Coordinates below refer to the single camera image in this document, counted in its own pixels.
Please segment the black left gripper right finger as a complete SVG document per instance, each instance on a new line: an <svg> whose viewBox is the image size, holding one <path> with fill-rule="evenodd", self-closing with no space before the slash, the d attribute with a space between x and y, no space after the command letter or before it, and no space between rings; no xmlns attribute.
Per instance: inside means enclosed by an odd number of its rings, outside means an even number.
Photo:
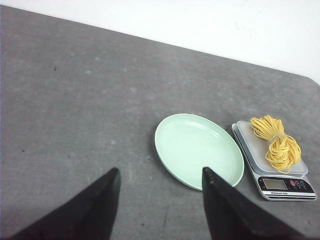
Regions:
<svg viewBox="0 0 320 240"><path fill-rule="evenodd" d="M209 167L202 169L205 215L213 240L306 240L251 202Z"/></svg>

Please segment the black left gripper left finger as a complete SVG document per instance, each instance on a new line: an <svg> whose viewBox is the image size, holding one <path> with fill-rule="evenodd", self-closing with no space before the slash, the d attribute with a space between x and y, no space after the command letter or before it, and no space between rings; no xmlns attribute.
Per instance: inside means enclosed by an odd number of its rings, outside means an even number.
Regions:
<svg viewBox="0 0 320 240"><path fill-rule="evenodd" d="M11 240L108 240L115 223L121 174L114 167L65 204L10 236Z"/></svg>

